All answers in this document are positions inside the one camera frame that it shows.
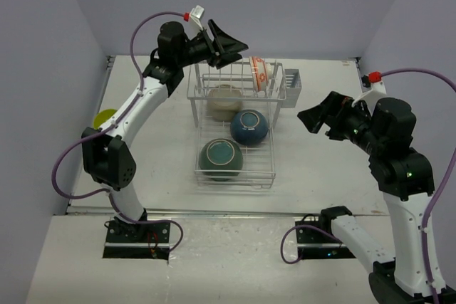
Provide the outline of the white orange patterned bowl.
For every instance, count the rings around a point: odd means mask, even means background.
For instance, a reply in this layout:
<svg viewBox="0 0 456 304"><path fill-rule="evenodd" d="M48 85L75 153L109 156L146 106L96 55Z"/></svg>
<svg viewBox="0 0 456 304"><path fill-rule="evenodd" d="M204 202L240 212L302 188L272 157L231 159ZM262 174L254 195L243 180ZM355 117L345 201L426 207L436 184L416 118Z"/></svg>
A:
<svg viewBox="0 0 456 304"><path fill-rule="evenodd" d="M269 81L274 75L273 65L258 56L250 56L249 65L254 91L256 93L266 92L269 89Z"/></svg>

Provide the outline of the blue bowl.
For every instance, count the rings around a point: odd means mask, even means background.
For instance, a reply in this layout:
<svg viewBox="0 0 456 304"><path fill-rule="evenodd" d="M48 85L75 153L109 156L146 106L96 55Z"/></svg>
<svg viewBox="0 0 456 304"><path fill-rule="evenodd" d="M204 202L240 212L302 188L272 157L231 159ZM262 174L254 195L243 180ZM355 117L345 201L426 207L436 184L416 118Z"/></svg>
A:
<svg viewBox="0 0 456 304"><path fill-rule="evenodd" d="M234 141L244 146L255 146L264 141L269 132L268 122L257 110L238 112L230 124Z"/></svg>

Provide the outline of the dark green bowl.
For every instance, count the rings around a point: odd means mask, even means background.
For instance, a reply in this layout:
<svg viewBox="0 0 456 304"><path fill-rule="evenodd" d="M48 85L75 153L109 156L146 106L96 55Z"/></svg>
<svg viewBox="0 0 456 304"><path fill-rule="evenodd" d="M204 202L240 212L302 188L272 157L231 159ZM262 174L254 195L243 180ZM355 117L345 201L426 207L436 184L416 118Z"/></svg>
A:
<svg viewBox="0 0 456 304"><path fill-rule="evenodd" d="M229 139L211 140L199 153L199 169L215 182L227 182L237 177L243 164L240 147Z"/></svg>

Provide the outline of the yellow bowl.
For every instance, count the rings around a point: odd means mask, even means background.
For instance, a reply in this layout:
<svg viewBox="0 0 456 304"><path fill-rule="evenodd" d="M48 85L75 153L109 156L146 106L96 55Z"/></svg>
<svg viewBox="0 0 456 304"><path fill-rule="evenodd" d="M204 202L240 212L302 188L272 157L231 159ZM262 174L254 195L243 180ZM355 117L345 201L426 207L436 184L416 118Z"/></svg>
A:
<svg viewBox="0 0 456 304"><path fill-rule="evenodd" d="M112 116L114 116L116 112L116 109L106 109L100 111L93 119L93 128L98 129L104 122L108 121Z"/></svg>

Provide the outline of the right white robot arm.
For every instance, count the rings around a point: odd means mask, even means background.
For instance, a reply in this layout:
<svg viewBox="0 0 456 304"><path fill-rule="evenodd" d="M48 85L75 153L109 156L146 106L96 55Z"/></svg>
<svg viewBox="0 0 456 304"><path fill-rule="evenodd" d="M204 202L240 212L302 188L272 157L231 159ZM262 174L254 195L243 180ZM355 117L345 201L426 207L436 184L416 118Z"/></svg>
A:
<svg viewBox="0 0 456 304"><path fill-rule="evenodd" d="M440 272L428 206L436 197L432 166L411 145L416 117L403 100L370 91L359 98L331 92L298 114L311 133L327 125L331 140L348 140L368 155L387 204L395 250L385 250L344 206L324 209L319 236L346 245L368 273L379 303L453 303Z"/></svg>

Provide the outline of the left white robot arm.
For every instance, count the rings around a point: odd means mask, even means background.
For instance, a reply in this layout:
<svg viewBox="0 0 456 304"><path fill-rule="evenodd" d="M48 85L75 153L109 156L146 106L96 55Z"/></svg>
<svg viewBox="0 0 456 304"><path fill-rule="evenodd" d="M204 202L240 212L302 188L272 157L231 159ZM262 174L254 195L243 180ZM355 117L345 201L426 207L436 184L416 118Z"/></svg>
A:
<svg viewBox="0 0 456 304"><path fill-rule="evenodd" d="M133 242L148 233L145 208L133 187L136 163L130 146L149 116L168 99L184 78L189 65L207 62L220 69L241 59L248 45L231 37L213 21L194 38L184 27L169 21L160 27L157 48L140 71L140 82L120 109L98 129L83 131L83 168L93 181L107 188L116 216L124 221L123 233Z"/></svg>

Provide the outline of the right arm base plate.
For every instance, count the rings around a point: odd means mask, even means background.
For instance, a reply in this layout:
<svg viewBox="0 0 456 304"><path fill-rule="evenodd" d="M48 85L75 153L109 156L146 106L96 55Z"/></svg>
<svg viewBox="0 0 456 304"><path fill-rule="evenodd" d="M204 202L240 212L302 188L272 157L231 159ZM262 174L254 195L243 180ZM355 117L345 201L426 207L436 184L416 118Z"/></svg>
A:
<svg viewBox="0 0 456 304"><path fill-rule="evenodd" d="M296 230L297 251L301 260L355 258L351 251L342 243L337 243L319 231L309 228L309 226L321 228L318 215L306 214L300 221L296 221L295 225L307 225L306 228Z"/></svg>

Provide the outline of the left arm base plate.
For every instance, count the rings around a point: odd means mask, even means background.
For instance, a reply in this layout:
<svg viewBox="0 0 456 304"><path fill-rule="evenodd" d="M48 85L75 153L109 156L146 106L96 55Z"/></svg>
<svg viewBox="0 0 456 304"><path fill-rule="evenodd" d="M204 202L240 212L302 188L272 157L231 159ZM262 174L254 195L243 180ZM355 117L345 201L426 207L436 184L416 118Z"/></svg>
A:
<svg viewBox="0 0 456 304"><path fill-rule="evenodd" d="M106 259L150 259L167 261L170 255L170 223L129 225L116 218L104 223Z"/></svg>

